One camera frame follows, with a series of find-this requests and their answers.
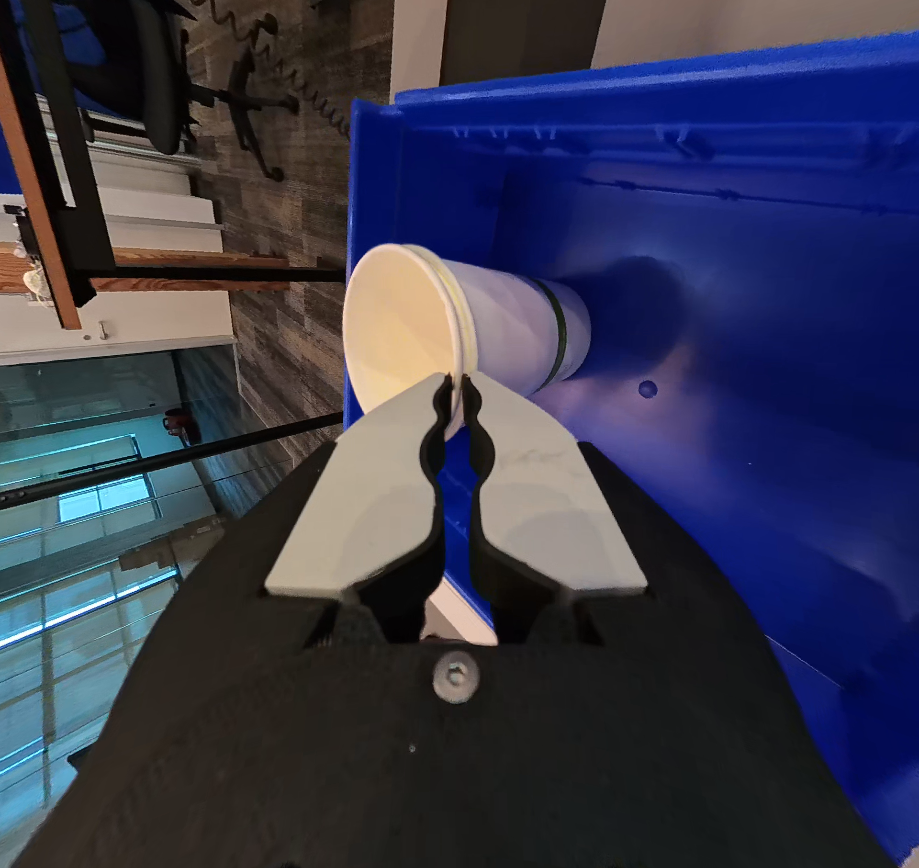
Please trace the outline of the wooden table black frame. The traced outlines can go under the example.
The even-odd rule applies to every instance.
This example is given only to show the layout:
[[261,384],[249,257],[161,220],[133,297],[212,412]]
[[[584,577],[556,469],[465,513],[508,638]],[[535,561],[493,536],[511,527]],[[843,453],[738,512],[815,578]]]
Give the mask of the wooden table black frame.
[[113,248],[52,0],[1,0],[2,136],[60,325],[79,330]]

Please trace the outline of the black desk mat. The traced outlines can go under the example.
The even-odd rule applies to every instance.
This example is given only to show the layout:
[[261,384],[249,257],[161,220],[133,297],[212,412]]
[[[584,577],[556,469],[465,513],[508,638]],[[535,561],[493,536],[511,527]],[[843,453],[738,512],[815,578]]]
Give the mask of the black desk mat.
[[590,68],[606,0],[447,0],[439,85]]

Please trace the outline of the white paper cup green band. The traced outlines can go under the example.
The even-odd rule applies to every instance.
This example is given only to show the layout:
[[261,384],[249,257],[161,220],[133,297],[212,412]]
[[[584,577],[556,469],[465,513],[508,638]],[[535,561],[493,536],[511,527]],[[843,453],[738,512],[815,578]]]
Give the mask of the white paper cup green band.
[[529,397],[572,376],[590,343],[587,308],[570,287],[417,245],[373,247],[347,283],[344,357],[360,409],[367,414],[435,372],[449,374],[447,439],[463,426],[465,375],[483,372]]

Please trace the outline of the office chair with blue cloth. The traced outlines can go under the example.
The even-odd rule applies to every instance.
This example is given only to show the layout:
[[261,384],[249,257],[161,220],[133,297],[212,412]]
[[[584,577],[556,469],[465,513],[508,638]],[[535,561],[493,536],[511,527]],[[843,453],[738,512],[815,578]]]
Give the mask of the office chair with blue cloth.
[[256,71],[255,55],[250,48],[234,62],[226,89],[213,90],[194,83],[188,71],[188,32],[182,30],[179,40],[168,37],[164,25],[157,22],[152,7],[144,1],[134,7],[134,15],[141,38],[144,87],[142,120],[137,123],[144,126],[153,147],[167,156],[176,154],[183,135],[189,135],[195,123],[190,104],[213,108],[222,102],[229,109],[240,148],[253,154],[266,178],[282,181],[282,169],[270,168],[265,162],[249,113],[282,108],[297,114],[300,110],[297,98],[288,94],[268,99],[248,93],[249,77]]

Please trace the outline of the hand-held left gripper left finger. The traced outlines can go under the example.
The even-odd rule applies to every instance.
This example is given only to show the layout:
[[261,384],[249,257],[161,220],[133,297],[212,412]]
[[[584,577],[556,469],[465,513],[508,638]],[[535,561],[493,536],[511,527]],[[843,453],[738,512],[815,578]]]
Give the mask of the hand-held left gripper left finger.
[[446,565],[453,380],[435,372],[335,442],[265,582],[269,595],[368,609],[391,643],[419,642]]

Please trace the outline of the long blue plastic bin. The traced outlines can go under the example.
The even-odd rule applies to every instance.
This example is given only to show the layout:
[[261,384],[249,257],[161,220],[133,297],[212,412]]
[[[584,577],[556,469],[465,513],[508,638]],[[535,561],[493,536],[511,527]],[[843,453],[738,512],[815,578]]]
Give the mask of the long blue plastic bin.
[[355,101],[382,243],[576,290],[535,402],[715,561],[836,780],[917,853],[917,32]]

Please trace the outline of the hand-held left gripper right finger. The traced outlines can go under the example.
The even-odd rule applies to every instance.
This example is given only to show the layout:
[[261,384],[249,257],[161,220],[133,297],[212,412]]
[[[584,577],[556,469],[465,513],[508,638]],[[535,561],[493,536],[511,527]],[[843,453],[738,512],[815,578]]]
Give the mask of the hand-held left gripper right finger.
[[525,643],[546,609],[644,594],[647,576],[576,437],[488,376],[465,376],[461,400],[477,477],[469,569],[498,643]]

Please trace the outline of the wooden post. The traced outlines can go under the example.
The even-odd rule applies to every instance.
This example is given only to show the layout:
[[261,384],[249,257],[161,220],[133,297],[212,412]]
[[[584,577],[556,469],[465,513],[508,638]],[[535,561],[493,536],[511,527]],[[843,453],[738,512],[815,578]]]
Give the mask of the wooden post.
[[[202,269],[216,268],[251,268],[251,263],[258,267],[287,268],[285,258],[272,256],[248,256],[234,252],[180,251],[163,249],[115,248],[114,257],[121,267],[192,267]],[[282,292],[290,284],[281,282],[255,281],[217,281],[211,277],[205,280],[167,280],[154,279],[91,279],[98,293],[105,292]]]

